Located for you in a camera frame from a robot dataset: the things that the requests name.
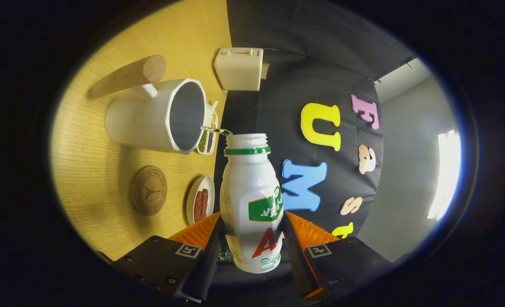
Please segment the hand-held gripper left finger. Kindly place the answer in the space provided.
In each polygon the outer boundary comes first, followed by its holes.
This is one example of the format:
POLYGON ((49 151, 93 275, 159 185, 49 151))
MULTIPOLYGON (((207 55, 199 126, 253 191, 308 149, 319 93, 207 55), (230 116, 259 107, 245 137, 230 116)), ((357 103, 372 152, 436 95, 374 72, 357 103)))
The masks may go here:
POLYGON ((213 281, 223 231, 217 212, 169 238, 151 236, 112 267, 165 298, 200 304, 213 281))

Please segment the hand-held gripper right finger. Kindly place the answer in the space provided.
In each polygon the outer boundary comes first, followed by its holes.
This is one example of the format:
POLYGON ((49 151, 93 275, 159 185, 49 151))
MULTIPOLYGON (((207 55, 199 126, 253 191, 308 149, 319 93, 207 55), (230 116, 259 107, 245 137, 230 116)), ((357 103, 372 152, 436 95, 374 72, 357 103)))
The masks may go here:
POLYGON ((392 264, 356 237, 339 238, 286 211, 282 233, 305 304, 331 304, 366 287, 392 264))

